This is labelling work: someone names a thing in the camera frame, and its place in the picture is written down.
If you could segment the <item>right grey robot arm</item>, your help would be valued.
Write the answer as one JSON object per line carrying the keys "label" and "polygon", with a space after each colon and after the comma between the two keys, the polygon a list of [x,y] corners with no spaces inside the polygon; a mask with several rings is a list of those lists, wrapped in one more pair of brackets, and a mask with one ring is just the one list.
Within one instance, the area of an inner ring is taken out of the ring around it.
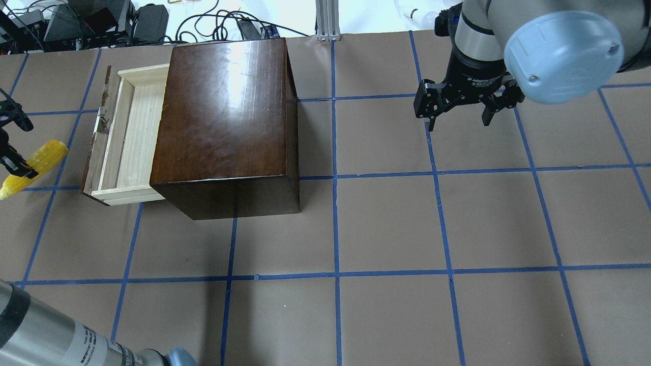
{"label": "right grey robot arm", "polygon": [[429,131],[454,107],[482,104],[487,127],[526,99],[562,104],[649,67],[649,1],[460,1],[433,31],[452,49],[442,82],[421,80],[413,102]]}

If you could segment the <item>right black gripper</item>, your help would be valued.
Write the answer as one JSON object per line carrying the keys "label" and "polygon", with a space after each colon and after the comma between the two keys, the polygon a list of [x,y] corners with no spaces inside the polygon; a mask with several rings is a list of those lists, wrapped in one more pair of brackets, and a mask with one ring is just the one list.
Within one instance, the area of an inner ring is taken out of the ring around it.
{"label": "right black gripper", "polygon": [[[491,124],[496,113],[513,109],[524,102],[525,95],[517,80],[506,74],[504,60],[484,61],[460,53],[452,53],[446,71],[446,83],[422,79],[417,87],[413,110],[416,118],[428,120],[428,132],[432,132],[436,119],[458,106],[459,102],[484,104],[482,123]],[[503,86],[500,95],[492,94]]]}

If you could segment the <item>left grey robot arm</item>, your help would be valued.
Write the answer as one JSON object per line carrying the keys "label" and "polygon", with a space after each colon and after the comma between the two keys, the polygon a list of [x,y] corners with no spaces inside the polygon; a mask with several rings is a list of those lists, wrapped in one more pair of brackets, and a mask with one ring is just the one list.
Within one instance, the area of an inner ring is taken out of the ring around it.
{"label": "left grey robot arm", "polygon": [[[2,131],[2,165],[9,177],[2,199],[25,190],[66,155],[58,140],[44,144],[29,159],[10,144]],[[196,365],[187,350],[166,354],[145,348],[139,352],[112,341],[90,327],[35,299],[18,285],[1,284],[2,365]]]}

